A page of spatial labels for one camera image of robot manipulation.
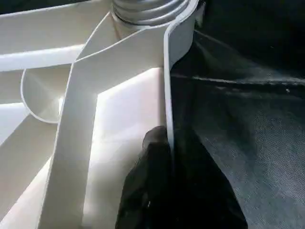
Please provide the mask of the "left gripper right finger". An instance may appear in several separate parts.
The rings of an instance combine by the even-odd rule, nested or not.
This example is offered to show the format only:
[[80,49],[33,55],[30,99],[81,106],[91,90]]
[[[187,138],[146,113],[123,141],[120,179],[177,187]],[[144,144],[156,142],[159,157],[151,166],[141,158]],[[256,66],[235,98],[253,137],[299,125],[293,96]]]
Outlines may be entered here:
[[234,190],[192,129],[174,132],[175,229],[246,229]]

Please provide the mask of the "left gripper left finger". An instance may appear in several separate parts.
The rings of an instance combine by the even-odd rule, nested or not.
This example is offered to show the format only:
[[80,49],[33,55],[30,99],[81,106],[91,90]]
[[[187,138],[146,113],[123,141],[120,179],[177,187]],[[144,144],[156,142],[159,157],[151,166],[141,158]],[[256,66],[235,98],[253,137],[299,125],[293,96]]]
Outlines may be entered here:
[[149,130],[125,178],[115,227],[165,229],[172,221],[172,159],[165,126]]

